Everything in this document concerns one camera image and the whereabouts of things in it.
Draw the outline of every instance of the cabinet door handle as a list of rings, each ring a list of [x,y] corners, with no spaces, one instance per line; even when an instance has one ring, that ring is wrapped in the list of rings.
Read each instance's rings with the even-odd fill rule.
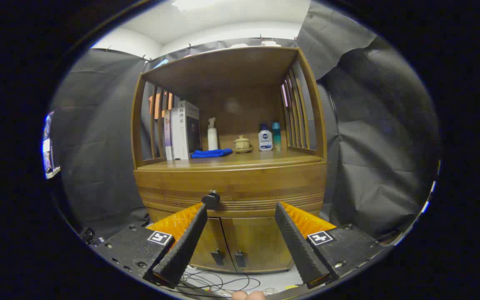
[[[212,258],[214,259],[214,261],[216,262],[216,264],[218,266],[223,266],[224,263],[223,263],[223,257],[221,256],[221,252],[219,249],[216,249],[216,251],[214,252],[210,252],[210,254],[212,255]]]
[[[238,253],[235,254],[236,258],[236,264],[240,268],[245,268],[245,254],[242,251],[238,251]]]

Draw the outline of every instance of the wooden shelf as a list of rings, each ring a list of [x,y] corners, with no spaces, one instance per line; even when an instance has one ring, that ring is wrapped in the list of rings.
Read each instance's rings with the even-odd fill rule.
[[[139,167],[139,171],[197,171],[213,169],[244,169],[267,168],[279,165],[297,165],[322,161],[321,157],[288,149],[277,152],[275,150],[248,153],[232,153],[224,157],[210,157],[205,159],[189,159],[162,161]]]
[[[177,59],[142,78],[180,96],[232,87],[279,87],[297,52],[270,46],[222,49]]]

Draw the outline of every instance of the white book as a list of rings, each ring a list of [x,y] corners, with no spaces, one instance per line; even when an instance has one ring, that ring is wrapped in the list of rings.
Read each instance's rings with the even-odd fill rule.
[[[180,122],[179,122],[179,108],[172,108],[171,112],[171,130],[172,130],[172,158],[178,160],[181,158],[180,146],[181,141],[181,131],[180,131]]]
[[[175,159],[188,160],[190,153],[201,150],[200,111],[188,101],[179,101],[172,118]]]
[[[164,112],[164,147],[168,161],[173,160],[171,132],[171,110],[166,110]]]

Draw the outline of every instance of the finger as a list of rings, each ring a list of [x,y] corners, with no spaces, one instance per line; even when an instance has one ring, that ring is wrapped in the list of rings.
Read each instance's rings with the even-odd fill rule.
[[[245,300],[266,300],[266,296],[261,291],[252,292]]]
[[[232,296],[232,300],[245,300],[248,296],[248,293],[242,290],[239,290],[238,292],[233,292],[231,296]]]

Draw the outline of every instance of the blue towel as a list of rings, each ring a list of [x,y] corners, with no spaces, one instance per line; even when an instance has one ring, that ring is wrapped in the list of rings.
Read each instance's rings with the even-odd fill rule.
[[[202,158],[219,158],[220,156],[227,156],[231,154],[233,150],[227,148],[227,149],[216,149],[216,150],[210,150],[210,151],[199,151],[195,150],[194,153],[192,154],[193,159],[202,159]]]

